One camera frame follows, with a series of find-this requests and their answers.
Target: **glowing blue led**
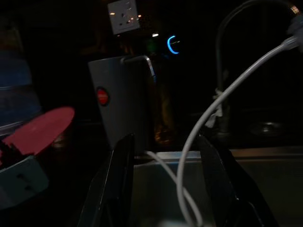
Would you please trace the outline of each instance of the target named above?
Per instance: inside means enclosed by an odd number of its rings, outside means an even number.
[[[174,50],[171,48],[171,46],[170,46],[170,40],[173,39],[173,38],[175,38],[175,37],[176,37],[176,36],[173,35],[173,36],[171,36],[171,37],[167,40],[167,47],[169,48],[169,51],[172,52],[173,54],[178,54],[179,52],[174,51]]]

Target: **gray appliance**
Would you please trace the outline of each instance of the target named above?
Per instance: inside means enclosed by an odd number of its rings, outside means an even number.
[[[147,56],[101,59],[89,62],[89,70],[111,149],[124,136],[134,133],[135,154],[143,152],[149,146],[152,132],[146,84],[147,76],[154,76],[150,59]]]

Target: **pink lid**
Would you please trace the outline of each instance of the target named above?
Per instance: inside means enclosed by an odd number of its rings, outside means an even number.
[[[38,154],[48,147],[70,125],[75,111],[71,107],[57,108],[36,117],[3,140],[13,143],[23,155]]]

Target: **sink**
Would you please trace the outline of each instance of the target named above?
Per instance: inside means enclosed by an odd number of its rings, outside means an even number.
[[[244,170],[255,180],[281,227],[303,226],[303,148],[232,150]],[[157,153],[176,172],[181,152]],[[134,166],[130,226],[184,227],[176,185],[149,157]],[[200,152],[189,152],[184,185],[200,208],[205,227],[214,227],[212,206],[203,178]]]

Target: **electrical outlet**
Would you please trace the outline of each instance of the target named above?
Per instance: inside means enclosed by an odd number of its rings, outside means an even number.
[[[135,0],[120,0],[107,5],[113,33],[140,28]]]

